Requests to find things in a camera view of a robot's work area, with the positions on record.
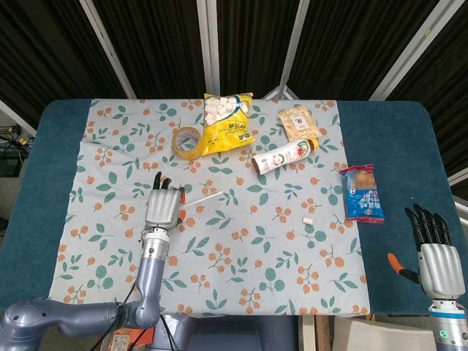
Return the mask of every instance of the robotic arm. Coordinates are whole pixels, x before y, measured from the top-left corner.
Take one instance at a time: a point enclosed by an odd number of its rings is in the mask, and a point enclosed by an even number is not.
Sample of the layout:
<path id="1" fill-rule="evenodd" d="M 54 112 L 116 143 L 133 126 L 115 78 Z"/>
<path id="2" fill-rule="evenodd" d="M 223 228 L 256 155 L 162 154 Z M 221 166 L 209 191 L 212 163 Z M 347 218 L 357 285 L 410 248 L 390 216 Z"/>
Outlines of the robotic arm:
<path id="1" fill-rule="evenodd" d="M 406 269 L 394 254 L 388 254 L 388 262 L 397 274 L 421 284 L 432 298 L 429 312 L 437 351 L 468 351 L 467 316 L 456 303 L 465 293 L 458 251 L 444 219 L 419 205 L 414 207 L 416 214 L 408 208 L 405 212 L 415 237 L 420 273 Z"/>
<path id="2" fill-rule="evenodd" d="M 169 236 L 178 224 L 184 188 L 168 189 L 170 179 L 161 183 L 161 172 L 154 179 L 146 211 L 143 253 L 136 280 L 139 301 L 68 305 L 46 298 L 21 300 L 11 305 L 0 323 L 0 351 L 39 349 L 47 327 L 56 325 L 65 336 L 86 336 L 127 328 L 150 328 L 159 319 L 159 291 L 162 283 Z"/>

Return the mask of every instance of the white plastic bottle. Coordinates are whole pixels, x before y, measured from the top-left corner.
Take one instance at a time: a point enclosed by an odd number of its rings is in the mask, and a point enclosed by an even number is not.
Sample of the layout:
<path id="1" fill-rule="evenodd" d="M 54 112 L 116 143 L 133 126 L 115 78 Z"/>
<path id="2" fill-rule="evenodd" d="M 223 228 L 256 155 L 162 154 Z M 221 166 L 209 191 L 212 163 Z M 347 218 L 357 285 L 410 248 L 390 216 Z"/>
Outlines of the white plastic bottle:
<path id="1" fill-rule="evenodd" d="M 252 164 L 258 174 L 265 174 L 282 165 L 305 159 L 318 147 L 317 139 L 297 139 L 281 148 L 255 155 Z"/>

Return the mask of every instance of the tape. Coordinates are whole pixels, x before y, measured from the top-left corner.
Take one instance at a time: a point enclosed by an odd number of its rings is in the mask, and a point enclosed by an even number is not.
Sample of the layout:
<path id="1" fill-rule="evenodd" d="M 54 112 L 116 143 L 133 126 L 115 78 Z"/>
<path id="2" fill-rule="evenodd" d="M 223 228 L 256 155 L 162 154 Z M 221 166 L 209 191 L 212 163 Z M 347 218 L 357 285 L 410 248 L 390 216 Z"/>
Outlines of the tape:
<path id="1" fill-rule="evenodd" d="M 174 133 L 172 147 L 177 156 L 193 161 L 202 156 L 202 135 L 193 127 L 182 127 Z"/>

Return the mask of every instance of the cable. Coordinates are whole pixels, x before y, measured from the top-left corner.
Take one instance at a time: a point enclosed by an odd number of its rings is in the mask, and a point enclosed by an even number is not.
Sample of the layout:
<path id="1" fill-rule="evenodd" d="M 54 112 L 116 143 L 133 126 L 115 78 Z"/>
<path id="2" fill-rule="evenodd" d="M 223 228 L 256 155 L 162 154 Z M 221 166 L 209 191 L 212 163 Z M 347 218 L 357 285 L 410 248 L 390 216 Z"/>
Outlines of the cable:
<path id="1" fill-rule="evenodd" d="M 174 346 L 173 346 L 174 338 L 173 338 L 173 335 L 170 332 L 169 327 L 167 326 L 166 319 L 164 318 L 164 316 L 161 314 L 160 317 L 161 317 L 161 320 L 162 320 L 162 324 L 164 324 L 164 328 L 166 329 L 166 334 L 167 334 L 167 338 L 169 339 L 170 349 L 172 351 L 174 351 Z"/>
<path id="2" fill-rule="evenodd" d="M 132 351 L 133 350 L 133 347 L 135 347 L 135 345 L 137 344 L 138 340 L 140 340 L 140 338 L 143 336 L 143 334 L 147 331 L 148 329 L 143 329 L 143 331 L 140 333 L 140 335 L 135 339 L 134 342 L 132 342 L 132 344 L 130 345 L 130 347 L 127 349 L 127 351 Z"/>
<path id="3" fill-rule="evenodd" d="M 116 318 L 114 319 L 114 321 L 112 322 L 112 324 L 109 326 L 109 328 L 104 332 L 104 334 L 102 334 L 102 336 L 99 338 L 98 341 L 96 341 L 96 344 L 94 344 L 94 346 L 89 349 L 89 351 L 94 351 L 96 349 L 96 347 L 102 342 L 102 340 L 104 340 L 104 338 L 109 334 L 109 332 L 113 329 L 113 327 L 116 326 L 116 323 L 120 320 L 120 314 L 121 312 L 124 310 L 124 304 L 127 302 L 127 300 L 129 299 L 130 295 L 132 294 L 132 291 L 133 291 L 133 288 L 135 287 L 135 283 L 132 284 L 132 288 L 130 289 L 129 293 L 127 294 L 127 296 L 125 297 L 125 300 L 124 302 L 122 303 L 122 306 L 119 306 L 119 309 L 117 311 L 117 316 Z"/>

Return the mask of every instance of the snack bag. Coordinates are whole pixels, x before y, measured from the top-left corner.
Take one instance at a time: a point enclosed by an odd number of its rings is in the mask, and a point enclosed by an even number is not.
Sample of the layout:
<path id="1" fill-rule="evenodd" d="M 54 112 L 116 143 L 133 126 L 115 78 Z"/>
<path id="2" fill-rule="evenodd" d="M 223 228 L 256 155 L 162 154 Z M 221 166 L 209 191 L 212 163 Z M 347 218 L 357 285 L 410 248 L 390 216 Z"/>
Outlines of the snack bag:
<path id="1" fill-rule="evenodd" d="M 384 215 L 380 206 L 377 185 L 374 179 L 374 165 L 354 166 L 340 170 L 347 178 L 346 219 L 368 223 L 383 223 Z"/>
<path id="2" fill-rule="evenodd" d="M 278 118 L 283 123 L 287 139 L 290 142 L 297 139 L 315 139 L 322 136 L 306 106 L 281 110 L 278 112 Z"/>
<path id="3" fill-rule="evenodd" d="M 205 94 L 202 155 L 239 148 L 254 141 L 249 133 L 249 111 L 254 94 L 216 97 Z"/>

